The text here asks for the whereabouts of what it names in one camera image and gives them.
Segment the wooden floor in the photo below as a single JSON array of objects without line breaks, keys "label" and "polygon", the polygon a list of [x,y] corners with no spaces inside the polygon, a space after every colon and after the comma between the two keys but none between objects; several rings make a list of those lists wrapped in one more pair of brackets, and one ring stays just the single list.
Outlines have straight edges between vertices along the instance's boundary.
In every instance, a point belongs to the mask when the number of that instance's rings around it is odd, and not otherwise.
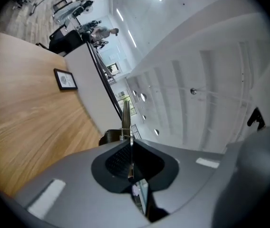
[{"label": "wooden floor", "polygon": [[[30,0],[20,10],[13,10],[12,8],[15,6],[15,3],[13,1],[8,2],[0,13],[0,32],[33,44],[40,42],[48,47],[49,36],[59,28],[59,25],[54,22],[52,14],[54,13],[53,5],[60,0],[44,0],[37,6],[35,13],[30,16],[32,4],[41,1]],[[76,20],[72,20],[71,22],[67,28],[68,31],[74,28],[73,25],[79,25]]]},{"label": "wooden floor", "polygon": [[76,91],[61,92],[63,57],[0,33],[0,190],[14,195],[62,157],[101,137]]}]

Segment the wall picture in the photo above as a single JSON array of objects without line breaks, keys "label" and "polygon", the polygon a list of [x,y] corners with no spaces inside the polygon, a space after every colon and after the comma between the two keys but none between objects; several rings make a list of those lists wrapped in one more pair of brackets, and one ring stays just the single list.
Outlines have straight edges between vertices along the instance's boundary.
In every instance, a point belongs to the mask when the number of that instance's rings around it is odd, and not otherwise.
[{"label": "wall picture", "polygon": [[54,73],[60,90],[78,89],[72,73],[56,68]]}]

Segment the man wearing cap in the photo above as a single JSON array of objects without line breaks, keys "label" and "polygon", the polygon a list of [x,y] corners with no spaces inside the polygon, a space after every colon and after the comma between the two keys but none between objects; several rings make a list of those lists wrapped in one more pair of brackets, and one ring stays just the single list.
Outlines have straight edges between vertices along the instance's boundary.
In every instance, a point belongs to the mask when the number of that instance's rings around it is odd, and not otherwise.
[{"label": "man wearing cap", "polygon": [[95,27],[94,31],[91,33],[91,38],[93,42],[96,42],[109,37],[111,34],[115,34],[117,36],[118,33],[118,28],[108,29],[107,27]]}]

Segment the round ceiling light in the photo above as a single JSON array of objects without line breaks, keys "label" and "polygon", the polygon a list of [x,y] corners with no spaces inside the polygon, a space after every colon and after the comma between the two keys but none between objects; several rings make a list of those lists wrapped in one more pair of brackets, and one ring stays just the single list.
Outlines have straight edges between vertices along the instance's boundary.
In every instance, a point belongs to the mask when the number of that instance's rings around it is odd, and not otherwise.
[{"label": "round ceiling light", "polygon": [[146,100],[146,95],[145,94],[140,94],[140,96],[141,96],[141,98],[142,98],[143,101]]}]

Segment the white ceiling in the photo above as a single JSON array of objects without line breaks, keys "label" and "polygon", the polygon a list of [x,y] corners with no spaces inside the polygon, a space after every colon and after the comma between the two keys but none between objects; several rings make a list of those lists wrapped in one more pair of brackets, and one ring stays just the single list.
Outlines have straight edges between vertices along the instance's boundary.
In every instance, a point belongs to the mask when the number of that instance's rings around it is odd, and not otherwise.
[{"label": "white ceiling", "polygon": [[263,108],[255,98],[267,98],[251,89],[270,65],[270,28],[251,0],[113,1],[137,44],[127,83],[147,95],[135,105],[157,142],[223,152],[252,131],[247,120]]}]

